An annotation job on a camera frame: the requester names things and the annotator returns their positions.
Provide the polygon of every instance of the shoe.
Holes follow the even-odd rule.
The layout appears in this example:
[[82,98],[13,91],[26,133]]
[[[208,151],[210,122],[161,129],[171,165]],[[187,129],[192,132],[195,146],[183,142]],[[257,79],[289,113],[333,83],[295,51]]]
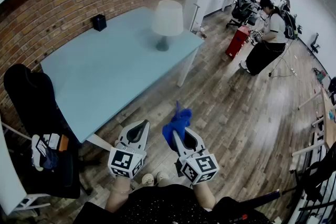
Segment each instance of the shoe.
[[240,61],[241,68],[245,69],[248,73],[251,74],[250,70],[248,70],[247,65],[246,65],[246,61]]
[[145,174],[141,179],[141,183],[144,187],[153,187],[154,176],[152,174]]
[[156,175],[157,183],[159,183],[163,179],[169,179],[169,176],[164,172],[158,172],[158,174]]

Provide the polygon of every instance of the black speaker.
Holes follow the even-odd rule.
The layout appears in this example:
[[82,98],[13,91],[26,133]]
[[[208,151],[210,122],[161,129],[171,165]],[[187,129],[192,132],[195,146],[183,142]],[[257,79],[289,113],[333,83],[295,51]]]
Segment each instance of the black speaker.
[[104,15],[98,14],[92,18],[93,28],[97,31],[102,31],[106,28],[106,18]]

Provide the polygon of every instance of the lamp base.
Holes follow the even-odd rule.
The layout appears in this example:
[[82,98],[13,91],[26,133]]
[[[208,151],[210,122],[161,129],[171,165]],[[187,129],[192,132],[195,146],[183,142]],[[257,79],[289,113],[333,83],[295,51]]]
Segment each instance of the lamp base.
[[156,48],[159,51],[167,51],[169,50],[169,46],[167,43],[167,37],[166,36],[162,36],[162,38],[160,39],[160,41],[158,42],[158,44],[156,44]]

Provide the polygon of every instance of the white lampshade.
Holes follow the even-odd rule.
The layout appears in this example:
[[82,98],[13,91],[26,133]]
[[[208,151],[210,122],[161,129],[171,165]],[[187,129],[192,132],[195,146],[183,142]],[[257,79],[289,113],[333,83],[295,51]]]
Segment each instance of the white lampshade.
[[161,0],[155,10],[153,31],[162,36],[177,36],[183,32],[182,5],[172,0]]

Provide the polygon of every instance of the light blue table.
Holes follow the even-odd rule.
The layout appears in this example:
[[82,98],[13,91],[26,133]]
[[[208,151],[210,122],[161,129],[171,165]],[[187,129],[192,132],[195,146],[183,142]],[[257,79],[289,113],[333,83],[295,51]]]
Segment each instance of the light blue table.
[[183,84],[204,41],[184,30],[169,38],[168,51],[158,51],[160,36],[151,30],[152,17],[145,7],[122,14],[107,21],[103,31],[90,29],[41,62],[56,102],[81,143],[89,140],[110,150],[94,132],[186,58],[178,82]]

